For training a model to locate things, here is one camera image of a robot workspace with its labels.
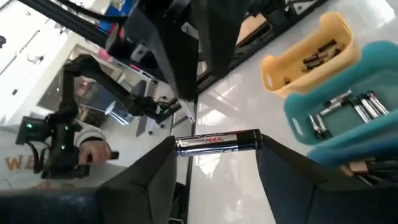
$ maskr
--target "white sleeve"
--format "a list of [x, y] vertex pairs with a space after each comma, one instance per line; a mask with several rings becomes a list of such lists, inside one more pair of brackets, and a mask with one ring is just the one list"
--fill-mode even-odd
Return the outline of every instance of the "white sleeve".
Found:
[[102, 140], [106, 140], [104, 134], [100, 131], [100, 129], [95, 128], [89, 124], [85, 124], [82, 122], [79, 122], [79, 124], [83, 127], [83, 129], [79, 132], [75, 134], [75, 142], [74, 145], [76, 147], [79, 147], [80, 144], [88, 139], [88, 138], [100, 138]]

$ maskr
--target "teal tray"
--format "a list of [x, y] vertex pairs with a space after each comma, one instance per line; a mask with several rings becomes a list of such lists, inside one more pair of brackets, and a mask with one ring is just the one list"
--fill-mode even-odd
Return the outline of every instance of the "teal tray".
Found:
[[[365, 124], [352, 106], [324, 117], [332, 138], [315, 137], [308, 114], [319, 113], [323, 103], [347, 90], [356, 96], [373, 90], [390, 113]], [[306, 95], [292, 94], [285, 101], [285, 114], [298, 141], [316, 147], [343, 148], [365, 140], [385, 138], [398, 132], [398, 46], [380, 41], [362, 49], [361, 60]]]

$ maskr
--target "sleeve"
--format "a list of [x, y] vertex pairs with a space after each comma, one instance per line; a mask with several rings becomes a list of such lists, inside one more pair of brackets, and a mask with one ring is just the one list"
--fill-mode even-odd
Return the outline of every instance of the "sleeve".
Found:
[[87, 141], [105, 141], [104, 134], [97, 128], [90, 126], [89, 124], [79, 123], [83, 129], [75, 134], [74, 145], [79, 147], [81, 144]]

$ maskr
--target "person's hand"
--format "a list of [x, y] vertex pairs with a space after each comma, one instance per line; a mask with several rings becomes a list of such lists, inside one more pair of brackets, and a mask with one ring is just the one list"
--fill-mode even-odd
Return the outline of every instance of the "person's hand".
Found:
[[87, 158], [93, 158], [93, 163], [106, 162], [111, 157], [111, 148], [106, 141], [87, 141], [80, 145], [79, 164], [87, 164]]

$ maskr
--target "yellow plastic bin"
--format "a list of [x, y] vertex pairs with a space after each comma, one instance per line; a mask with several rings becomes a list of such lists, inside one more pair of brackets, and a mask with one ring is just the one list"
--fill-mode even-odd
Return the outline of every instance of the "yellow plastic bin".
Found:
[[[344, 50], [323, 65], [305, 73], [303, 59], [313, 55], [318, 48], [335, 39], [344, 44]], [[293, 46], [280, 57], [268, 55], [261, 63], [262, 82], [267, 91], [286, 98], [291, 93], [308, 93], [328, 78], [356, 63], [361, 58], [353, 35], [343, 17], [328, 12], [320, 18], [320, 28]]]

